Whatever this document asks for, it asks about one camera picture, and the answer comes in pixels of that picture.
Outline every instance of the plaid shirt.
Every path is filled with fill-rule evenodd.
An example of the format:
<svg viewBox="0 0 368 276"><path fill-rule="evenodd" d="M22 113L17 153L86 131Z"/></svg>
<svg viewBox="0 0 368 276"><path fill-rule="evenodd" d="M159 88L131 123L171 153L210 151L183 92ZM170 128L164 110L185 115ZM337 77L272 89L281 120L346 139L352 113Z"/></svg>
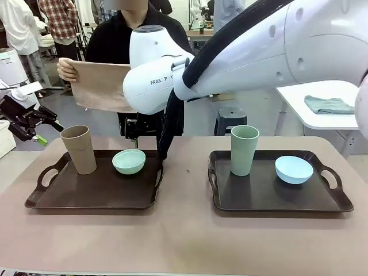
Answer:
<svg viewBox="0 0 368 276"><path fill-rule="evenodd" d="M40 0L39 5L48 18L48 31L54 39L76 38L78 11L72 0Z"/></svg>
<svg viewBox="0 0 368 276"><path fill-rule="evenodd" d="M101 9L102 22L111 19L118 12L117 10L105 10L105 0L101 0L99 7Z"/></svg>

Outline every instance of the hand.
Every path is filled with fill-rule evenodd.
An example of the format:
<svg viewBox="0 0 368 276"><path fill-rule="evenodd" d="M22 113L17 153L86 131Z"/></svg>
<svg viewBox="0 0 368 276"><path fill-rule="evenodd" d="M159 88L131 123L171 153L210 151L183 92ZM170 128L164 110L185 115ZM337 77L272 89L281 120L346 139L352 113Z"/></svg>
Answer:
<svg viewBox="0 0 368 276"><path fill-rule="evenodd" d="M70 64L72 61L72 59L61 57L57 63L57 72L64 81L76 82L78 78L78 72Z"/></svg>

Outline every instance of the gray stool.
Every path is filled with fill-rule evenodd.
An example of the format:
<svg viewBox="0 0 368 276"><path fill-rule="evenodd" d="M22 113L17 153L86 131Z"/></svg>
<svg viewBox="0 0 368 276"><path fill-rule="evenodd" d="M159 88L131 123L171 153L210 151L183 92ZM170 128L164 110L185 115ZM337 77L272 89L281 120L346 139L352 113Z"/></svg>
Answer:
<svg viewBox="0 0 368 276"><path fill-rule="evenodd" d="M243 109L236 107L220 108L218 110L216 124L214 126L215 136L225 136L231 133L228 127L247 125L247 116Z"/></svg>

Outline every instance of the light blue bowl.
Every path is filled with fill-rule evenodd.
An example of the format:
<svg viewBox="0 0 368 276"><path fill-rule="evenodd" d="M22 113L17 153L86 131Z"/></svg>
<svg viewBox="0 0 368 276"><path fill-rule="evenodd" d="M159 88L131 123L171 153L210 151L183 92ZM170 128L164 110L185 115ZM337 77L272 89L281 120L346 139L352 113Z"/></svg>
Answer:
<svg viewBox="0 0 368 276"><path fill-rule="evenodd" d="M145 154L139 149L126 149L113 158L113 166L121 174L136 174L144 166Z"/></svg>
<svg viewBox="0 0 368 276"><path fill-rule="evenodd" d="M302 184L313 175L313 167L295 156L283 156L275 163L277 176L289 184Z"/></svg>

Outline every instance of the dark brown tray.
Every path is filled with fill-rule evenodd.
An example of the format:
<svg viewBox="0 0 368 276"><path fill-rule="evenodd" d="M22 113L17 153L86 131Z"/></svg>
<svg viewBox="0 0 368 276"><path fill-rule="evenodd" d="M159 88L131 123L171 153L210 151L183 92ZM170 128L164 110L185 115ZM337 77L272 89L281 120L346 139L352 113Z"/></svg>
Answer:
<svg viewBox="0 0 368 276"><path fill-rule="evenodd" d="M89 175L77 173L69 153L46 168L37 180L37 187L25 202L35 209L147 209L157 197L163 178L156 151L144 151L143 169L134 175L122 175L112 165L120 151L94 151L97 169ZM42 180L56 169L47 187Z"/></svg>
<svg viewBox="0 0 368 276"><path fill-rule="evenodd" d="M285 155L307 160L314 169L312 177L302 185L291 185L278 178L275 161ZM321 175L323 171L336 178L337 188L330 188ZM340 176L309 151L256 151L251 173L246 177L231 173L231 151L214 151L210 154L208 177L214 205L224 211L342 213L354 210L343 191Z"/></svg>

